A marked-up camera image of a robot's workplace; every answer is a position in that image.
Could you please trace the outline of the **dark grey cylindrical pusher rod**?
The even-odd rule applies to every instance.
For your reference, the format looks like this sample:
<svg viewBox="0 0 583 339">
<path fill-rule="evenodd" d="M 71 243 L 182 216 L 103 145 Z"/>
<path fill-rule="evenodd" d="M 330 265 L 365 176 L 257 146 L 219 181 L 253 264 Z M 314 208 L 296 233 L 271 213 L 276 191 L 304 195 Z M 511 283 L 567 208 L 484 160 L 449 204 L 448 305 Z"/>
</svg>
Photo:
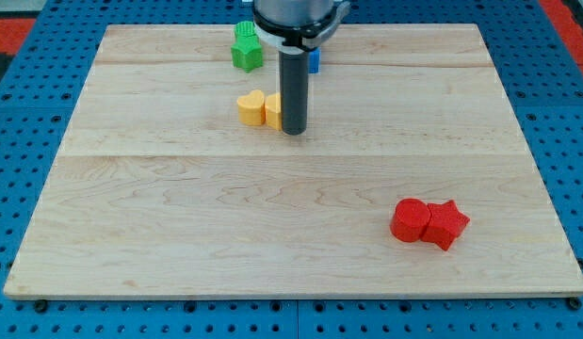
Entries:
<svg viewBox="0 0 583 339">
<path fill-rule="evenodd" d="M 279 53 L 282 129 L 291 136 L 302 134 L 307 126 L 308 66 L 307 53 Z"/>
</svg>

